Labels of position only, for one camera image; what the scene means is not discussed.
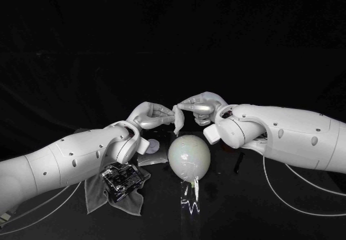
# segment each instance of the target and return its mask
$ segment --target iridescent balloon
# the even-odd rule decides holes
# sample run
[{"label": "iridescent balloon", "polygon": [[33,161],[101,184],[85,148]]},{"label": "iridescent balloon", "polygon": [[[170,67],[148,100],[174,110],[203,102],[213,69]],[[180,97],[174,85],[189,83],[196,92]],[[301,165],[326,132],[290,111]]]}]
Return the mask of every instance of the iridescent balloon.
[{"label": "iridescent balloon", "polygon": [[167,152],[168,165],[174,174],[189,183],[202,179],[210,165],[210,151],[206,142],[194,135],[180,136]]}]

